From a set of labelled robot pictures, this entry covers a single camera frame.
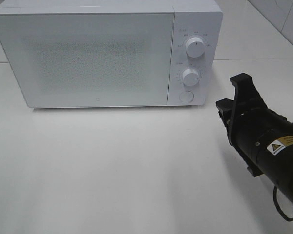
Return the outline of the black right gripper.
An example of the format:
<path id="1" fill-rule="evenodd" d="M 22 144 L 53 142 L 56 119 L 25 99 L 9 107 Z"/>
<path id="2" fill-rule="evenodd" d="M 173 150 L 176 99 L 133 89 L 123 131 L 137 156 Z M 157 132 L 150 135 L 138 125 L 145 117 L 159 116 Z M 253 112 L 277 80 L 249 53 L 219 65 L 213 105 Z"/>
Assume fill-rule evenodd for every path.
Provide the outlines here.
<path id="1" fill-rule="evenodd" d="M 258 93 L 252 77 L 240 73 L 230 78 L 235 87 L 234 100 L 224 98 L 216 101 L 216 108 L 226 129 L 230 144 L 248 166 L 253 177 L 263 174 L 257 156 L 270 140 L 293 132 L 293 124 L 277 114 Z"/>

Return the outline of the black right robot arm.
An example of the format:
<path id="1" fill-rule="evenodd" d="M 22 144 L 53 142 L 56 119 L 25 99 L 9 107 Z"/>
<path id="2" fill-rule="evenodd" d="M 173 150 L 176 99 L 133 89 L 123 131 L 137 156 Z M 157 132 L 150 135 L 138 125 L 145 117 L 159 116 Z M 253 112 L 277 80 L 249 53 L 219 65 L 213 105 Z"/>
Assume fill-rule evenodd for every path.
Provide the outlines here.
<path id="1" fill-rule="evenodd" d="M 267 107 L 250 75 L 238 74 L 230 82 L 234 99 L 216 102 L 229 144 L 254 177 L 265 174 L 293 203 L 293 122 Z"/>

